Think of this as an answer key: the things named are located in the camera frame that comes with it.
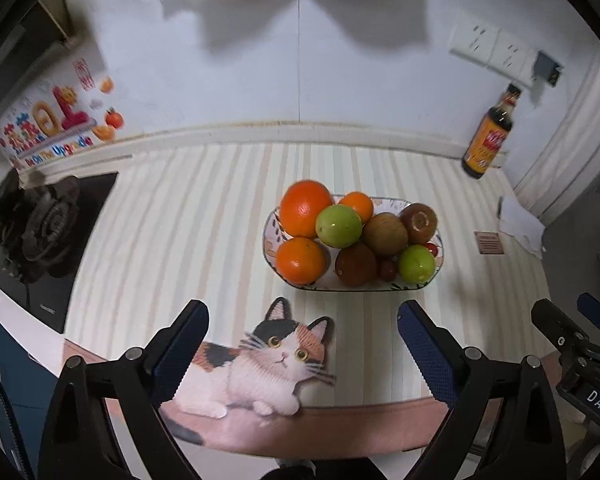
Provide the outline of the colourful wall sticker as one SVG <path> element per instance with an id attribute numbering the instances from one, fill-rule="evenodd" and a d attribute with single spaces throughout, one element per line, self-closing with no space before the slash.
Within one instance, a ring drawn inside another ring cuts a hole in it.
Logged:
<path id="1" fill-rule="evenodd" d="M 126 126 L 117 86 L 106 70 L 79 56 L 26 89 L 0 118 L 0 150 L 17 170 L 116 140 Z"/>

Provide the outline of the green apple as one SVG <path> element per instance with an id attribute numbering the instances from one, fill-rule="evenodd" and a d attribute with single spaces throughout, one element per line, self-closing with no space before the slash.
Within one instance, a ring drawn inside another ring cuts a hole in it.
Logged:
<path id="1" fill-rule="evenodd" d="M 436 260 L 429 249 L 422 245 L 407 246 L 398 260 L 399 274 L 409 285 L 426 284 L 436 272 Z"/>
<path id="2" fill-rule="evenodd" d="M 358 213 L 346 205 L 332 205 L 322 210 L 315 220 L 317 238 L 331 248 L 347 248 L 358 241 L 363 223 Z"/>

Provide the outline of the yellow red apple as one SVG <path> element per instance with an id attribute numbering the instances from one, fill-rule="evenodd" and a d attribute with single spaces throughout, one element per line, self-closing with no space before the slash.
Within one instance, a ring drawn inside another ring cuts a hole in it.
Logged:
<path id="1" fill-rule="evenodd" d="M 392 257 L 407 248 L 408 233 L 398 216 L 382 212 L 366 222 L 361 240 L 374 254 Z"/>

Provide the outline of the large orange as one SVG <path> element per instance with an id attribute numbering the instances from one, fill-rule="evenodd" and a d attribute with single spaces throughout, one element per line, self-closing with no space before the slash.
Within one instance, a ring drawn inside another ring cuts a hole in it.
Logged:
<path id="1" fill-rule="evenodd" d="M 324 184 L 314 180 L 294 182 L 280 201 L 280 224 L 293 237 L 315 238 L 318 214 L 333 203 L 332 194 Z"/>

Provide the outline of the small mandarin orange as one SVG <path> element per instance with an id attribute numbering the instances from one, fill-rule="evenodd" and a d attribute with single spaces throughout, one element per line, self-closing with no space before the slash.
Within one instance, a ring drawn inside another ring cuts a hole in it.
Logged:
<path id="1" fill-rule="evenodd" d="M 370 196 L 358 191 L 348 193 L 340 198 L 339 205 L 347 206 L 353 209 L 365 224 L 374 215 L 374 203 Z"/>

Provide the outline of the soy sauce bottle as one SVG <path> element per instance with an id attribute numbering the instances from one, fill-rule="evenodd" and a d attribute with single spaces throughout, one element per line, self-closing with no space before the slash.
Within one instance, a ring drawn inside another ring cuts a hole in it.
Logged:
<path id="1" fill-rule="evenodd" d="M 513 128 L 513 111 L 520 95 L 521 88 L 509 84 L 484 114 L 462 158 L 462 167 L 469 177 L 481 179 L 491 166 Z"/>

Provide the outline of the white tissue paper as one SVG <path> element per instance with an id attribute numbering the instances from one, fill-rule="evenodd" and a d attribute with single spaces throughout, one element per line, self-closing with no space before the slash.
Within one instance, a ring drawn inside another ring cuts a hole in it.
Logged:
<path id="1" fill-rule="evenodd" d="M 543 257 L 543 223 L 515 196 L 502 196 L 498 202 L 498 230 L 513 237 L 529 254 L 539 260 Z"/>

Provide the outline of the small red tomato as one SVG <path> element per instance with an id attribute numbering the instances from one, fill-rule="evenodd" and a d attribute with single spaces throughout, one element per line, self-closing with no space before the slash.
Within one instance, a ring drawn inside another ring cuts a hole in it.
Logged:
<path id="1" fill-rule="evenodd" d="M 427 243 L 426 248 L 431 252 L 431 255 L 437 257 L 439 253 L 439 247 L 434 243 Z"/>
<path id="2" fill-rule="evenodd" d="M 381 259 L 378 262 L 377 274 L 381 281 L 386 283 L 393 282 L 398 275 L 398 265 L 393 259 Z"/>

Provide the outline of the brown tablecloth label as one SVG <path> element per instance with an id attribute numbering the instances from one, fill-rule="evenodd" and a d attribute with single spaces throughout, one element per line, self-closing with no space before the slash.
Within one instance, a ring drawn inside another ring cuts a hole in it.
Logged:
<path id="1" fill-rule="evenodd" d="M 476 231 L 475 239 L 480 255 L 501 256 L 505 254 L 498 232 Z"/>

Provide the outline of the dark orange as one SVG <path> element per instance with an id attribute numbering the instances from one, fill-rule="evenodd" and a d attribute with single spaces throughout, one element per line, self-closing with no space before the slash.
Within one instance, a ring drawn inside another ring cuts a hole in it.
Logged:
<path id="1" fill-rule="evenodd" d="M 336 257 L 335 273 L 343 284 L 349 287 L 361 287 L 376 278 L 375 254 L 360 242 L 343 248 Z"/>

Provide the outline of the black gas stove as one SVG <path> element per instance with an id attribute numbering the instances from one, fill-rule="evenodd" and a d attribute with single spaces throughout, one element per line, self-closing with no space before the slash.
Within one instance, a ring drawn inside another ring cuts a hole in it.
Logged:
<path id="1" fill-rule="evenodd" d="M 0 290 L 57 333 L 66 326 L 80 262 L 115 172 L 23 188 L 0 183 Z"/>

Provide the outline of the black plug adapter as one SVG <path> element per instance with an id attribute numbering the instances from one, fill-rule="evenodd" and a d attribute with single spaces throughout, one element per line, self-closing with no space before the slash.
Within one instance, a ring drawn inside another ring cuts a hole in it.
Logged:
<path id="1" fill-rule="evenodd" d="M 562 64 L 555 61 L 544 51 L 539 50 L 532 68 L 533 78 L 555 87 L 560 76 L 562 76 L 563 69 Z"/>

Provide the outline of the dark red brown apple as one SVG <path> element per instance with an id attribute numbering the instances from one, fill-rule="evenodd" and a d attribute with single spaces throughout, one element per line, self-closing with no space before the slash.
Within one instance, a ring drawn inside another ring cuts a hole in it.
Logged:
<path id="1" fill-rule="evenodd" d="M 422 203 L 412 203 L 405 207 L 399 218 L 412 245 L 426 245 L 437 231 L 438 217 L 434 210 Z"/>

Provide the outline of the white wall socket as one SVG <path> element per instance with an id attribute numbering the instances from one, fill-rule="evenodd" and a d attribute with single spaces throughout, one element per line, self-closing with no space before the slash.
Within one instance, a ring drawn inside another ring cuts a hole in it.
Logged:
<path id="1" fill-rule="evenodd" d="M 466 11 L 456 16 L 449 52 L 524 88 L 530 89 L 535 82 L 533 65 L 539 51 L 507 30 Z"/>

